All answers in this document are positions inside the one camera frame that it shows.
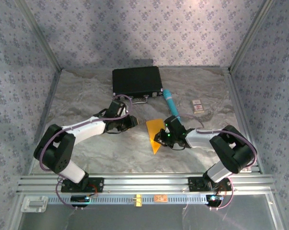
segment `black bracket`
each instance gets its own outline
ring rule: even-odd
[[[214,183],[203,177],[188,177],[188,185],[190,192],[231,191],[231,184],[228,178]]]
[[[70,180],[64,180],[61,187],[62,193],[98,193],[103,191],[104,178],[102,177],[88,177],[86,178],[86,185],[80,186]]]

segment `black case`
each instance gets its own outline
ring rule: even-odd
[[[157,66],[115,69],[112,71],[114,95],[125,94],[132,98],[162,95],[162,80]]]

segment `small card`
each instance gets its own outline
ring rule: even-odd
[[[194,114],[203,113],[204,112],[204,108],[202,106],[201,100],[199,100],[199,99],[193,100],[192,101],[192,105],[193,105],[193,113]]]

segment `gray marble surface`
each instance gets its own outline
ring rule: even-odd
[[[200,99],[205,112],[197,114],[205,129],[238,128],[229,92],[219,68],[160,68],[164,89],[169,89],[180,113],[193,114],[191,101]],[[108,108],[112,100],[112,70],[63,70],[47,118],[51,124],[72,125]],[[174,151],[162,147],[153,154],[145,121],[171,115],[163,97],[149,98],[131,111],[140,122],[119,135],[91,137],[74,147],[72,159],[88,173],[203,173],[219,161],[213,149]],[[186,128],[200,127],[182,118]],[[35,162],[32,173],[43,173]]]

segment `yellow clip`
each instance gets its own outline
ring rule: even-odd
[[[136,198],[134,198],[135,207],[142,207],[142,195],[136,194]]]

